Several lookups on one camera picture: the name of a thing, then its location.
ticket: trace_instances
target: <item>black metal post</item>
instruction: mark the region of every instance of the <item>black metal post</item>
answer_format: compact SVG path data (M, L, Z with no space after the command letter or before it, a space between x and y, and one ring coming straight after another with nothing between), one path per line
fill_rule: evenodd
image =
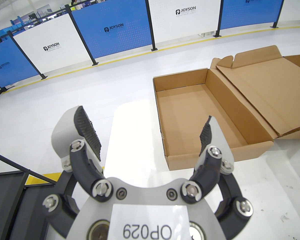
M27 59L27 61L29 61L29 63L31 64L31 66L38 72L38 74L41 76L41 80L44 80L47 76L45 76L44 74L42 74L37 67L32 63L32 61L28 58L28 56L26 55L26 53L22 50L22 48L19 46L19 44L15 41L14 37L13 37L13 33L11 31L8 31L7 34L9 35L9 37L11 38L11 40L13 41L13 43L15 43L15 45L18 47L18 49L21 51L21 53L24 55L24 57Z
M90 52L90 49L89 49L89 47L87 46L87 43L86 43L84 37L83 37L82 34L81 34L81 31L80 31L80 29L79 29L79 27L78 27L78 25L77 25L77 22L75 21L75 18L73 17L71 8L70 8L70 6L69 6L68 4L65 5L65 10L66 10L67 13L69 14L70 19L71 19L71 21L72 21L72 23L73 23L75 29L77 30L78 35L79 35L79 37L80 37L80 39L81 39L81 41L82 41L84 47L86 48L86 51L87 51L88 54L89 54L89 57L90 57L91 60L92 60L92 63L93 63L92 66L98 65L99 62L96 62L96 60L95 60L94 57L92 56L92 54L91 54L91 52Z
M30 174L30 175L32 175L34 177L37 177L38 179L44 180L44 181L46 181L48 183L52 183L52 184L56 184L57 183L56 181L54 181L54 180L52 180L52 179L50 179L48 177L45 177L43 175L40 175L40 174L38 174L38 173L30 170L30 169L27 169L27 168L25 168L25 167L23 167L23 166L15 163L15 162L13 162L12 160L7 159L6 157L4 157L2 155L0 155L0 160L2 162L6 163L6 164L9 164L10 166L12 166L12 167L14 167L16 169L20 169L21 171L23 171L25 173L28 173L28 174Z
M219 12L218 29L217 29L217 31L215 32L215 35L214 35L215 38L221 37L221 36L220 36L220 28L221 28L221 20L222 20L223 1L224 1L224 0L221 0L221 3L220 3L220 12Z
M151 35L151 41L152 41L152 49L151 49L151 51L155 51L155 50L158 50L158 49L156 48L155 36L153 35L153 28L152 28L152 20L151 20L149 0L145 0L145 6L147 8L149 28L150 28L150 35Z
M280 6L280 10L279 10L279 13L278 13L277 20L273 23L272 26L270 26L271 28L278 28L278 27L277 27L277 24L278 24L279 17L280 17L280 14L281 14L282 6L284 5L284 1L285 1L285 0L282 0L282 2L281 2L281 6Z
M1 87L1 86L0 86L0 89L1 89L2 92L6 92L6 91L7 91L7 88L6 88L6 87Z

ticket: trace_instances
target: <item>yellow floor line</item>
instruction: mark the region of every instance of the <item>yellow floor line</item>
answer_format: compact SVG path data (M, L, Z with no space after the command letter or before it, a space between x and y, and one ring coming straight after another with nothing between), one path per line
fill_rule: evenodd
M50 174L43 174L43 176L52 179L53 181L58 181L59 177L61 176L61 172L57 172L57 173L50 173ZM40 178L37 177L33 177L33 176L29 176L27 179L27 182L25 183L26 185L35 185L35 184L44 184L44 183L48 183Z
M189 43L185 43L185 44L181 44L181 45L166 47L166 48L158 49L156 51L149 51L149 52L145 52L145 53L141 53L141 54L137 54L137 55L133 55L133 56L129 56L129 57L123 57L123 58L120 58L120 59L111 60L111 61L108 61L108 62L105 62L105 63L98 64L96 66L84 67L84 68L81 68L81 69L65 72L65 73L62 73L62 74L59 74L59 75L48 76L44 80L34 81L34 82L27 83L25 85L21 85L21 86L18 86L18 87L13 87L13 88L7 90L6 92L3 92L3 94L9 93L11 91L14 91L14 90L17 90L17 89L20 89L20 88L23 88L23 87L41 82L41 81L46 81L46 80L50 80L50 79L53 79L53 78L57 78L57 77L60 77L60 76L63 76L63 75L75 73L75 72L78 72L78 71L84 71L84 70L87 70L87 69L91 69L91 68L94 68L94 67L98 67L98 66L102 66L102 65L122 61L122 60L127 60L127 59L131 59L131 58L135 58L135 57L140 57L140 56L144 56L144 55L151 54L151 53L161 52L161 51L168 50L168 49L173 49L173 48L177 48L177 47L184 47L184 46L193 45L193 44L206 42L206 41L211 41L211 40L215 40L215 39L225 39L225 38L230 38L230 37L235 37L235 36L240 36L240 35L247 35L247 34L260 33L260 32L265 32L265 31L273 31L273 30L293 29L293 28L300 28L300 26L287 26L287 27L269 28L269 29L263 29L263 30L249 31L249 32L244 32L244 33L236 33L236 34L224 35L224 36L221 36L221 37L218 37L218 38L213 37L213 38L194 41L194 42L189 42Z

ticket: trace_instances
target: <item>safety vest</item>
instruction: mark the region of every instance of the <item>safety vest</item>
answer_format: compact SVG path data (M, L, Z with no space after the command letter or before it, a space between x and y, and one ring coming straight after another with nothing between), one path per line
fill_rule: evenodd
M71 11L75 11L76 7L74 6L74 7L71 7L70 9L71 9Z

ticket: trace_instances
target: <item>open cardboard box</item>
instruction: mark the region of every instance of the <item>open cardboard box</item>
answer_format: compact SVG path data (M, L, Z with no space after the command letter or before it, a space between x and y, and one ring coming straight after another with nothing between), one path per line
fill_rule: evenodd
M300 67L276 46L214 58L210 69L155 77L153 85L170 170L194 167L209 115L235 161L259 157L275 138L300 138Z

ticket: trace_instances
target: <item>label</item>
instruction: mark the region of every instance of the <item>label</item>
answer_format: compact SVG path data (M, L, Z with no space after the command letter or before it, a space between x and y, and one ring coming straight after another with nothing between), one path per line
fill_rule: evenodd
M114 204L108 239L189 240L185 205Z

